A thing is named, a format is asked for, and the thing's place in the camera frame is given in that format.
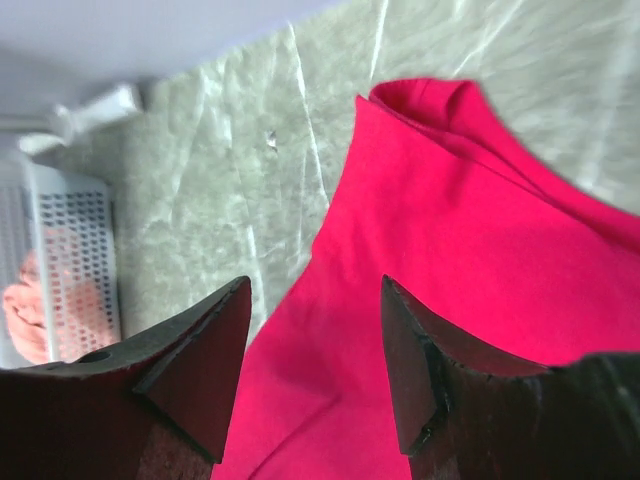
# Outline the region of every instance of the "red cloth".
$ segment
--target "red cloth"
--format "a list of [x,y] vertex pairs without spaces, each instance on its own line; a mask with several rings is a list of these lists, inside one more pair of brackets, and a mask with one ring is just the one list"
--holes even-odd
[[244,361],[225,479],[407,479],[379,320],[383,274],[473,335],[564,364],[638,350],[640,219],[556,176],[473,82],[357,98],[312,259]]

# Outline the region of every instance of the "red towel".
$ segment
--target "red towel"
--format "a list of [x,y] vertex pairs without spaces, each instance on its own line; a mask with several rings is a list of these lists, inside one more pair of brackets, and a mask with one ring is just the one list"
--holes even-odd
[[537,161],[473,82],[357,98],[312,259],[247,352],[224,479],[407,479],[379,319],[383,274],[544,364],[640,349],[640,219]]

